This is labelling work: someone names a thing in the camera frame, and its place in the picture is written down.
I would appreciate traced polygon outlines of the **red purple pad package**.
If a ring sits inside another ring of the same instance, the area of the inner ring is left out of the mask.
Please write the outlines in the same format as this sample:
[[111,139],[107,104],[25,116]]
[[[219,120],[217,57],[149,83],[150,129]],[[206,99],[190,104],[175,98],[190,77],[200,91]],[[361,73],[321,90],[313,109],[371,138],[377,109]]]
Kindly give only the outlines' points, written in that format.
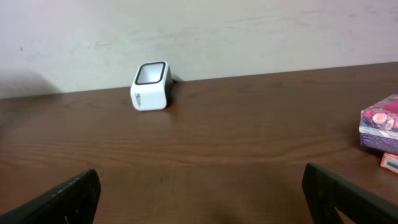
[[361,111],[361,145],[397,155],[397,94]]

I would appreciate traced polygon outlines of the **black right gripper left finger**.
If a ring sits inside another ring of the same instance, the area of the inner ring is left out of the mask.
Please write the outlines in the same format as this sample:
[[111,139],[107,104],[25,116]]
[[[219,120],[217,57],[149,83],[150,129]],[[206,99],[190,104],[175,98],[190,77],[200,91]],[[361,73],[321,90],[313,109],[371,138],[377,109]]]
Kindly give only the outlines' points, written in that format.
[[93,223],[101,194],[97,172],[88,169],[1,215],[1,223]]

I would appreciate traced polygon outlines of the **orange Kleenex tissue pack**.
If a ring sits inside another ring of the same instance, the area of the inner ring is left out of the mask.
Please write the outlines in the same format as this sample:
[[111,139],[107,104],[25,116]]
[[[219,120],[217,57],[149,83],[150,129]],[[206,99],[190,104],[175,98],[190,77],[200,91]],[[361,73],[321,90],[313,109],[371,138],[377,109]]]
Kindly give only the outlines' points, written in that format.
[[394,173],[398,173],[398,156],[394,154],[384,153],[380,166]]

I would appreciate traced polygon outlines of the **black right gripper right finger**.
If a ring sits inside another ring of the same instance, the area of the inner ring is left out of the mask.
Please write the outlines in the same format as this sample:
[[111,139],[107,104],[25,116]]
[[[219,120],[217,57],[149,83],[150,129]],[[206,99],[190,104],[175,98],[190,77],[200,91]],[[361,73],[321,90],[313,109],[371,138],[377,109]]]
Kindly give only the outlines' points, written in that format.
[[342,223],[341,211],[355,223],[397,224],[397,205],[308,163],[302,189],[314,223]]

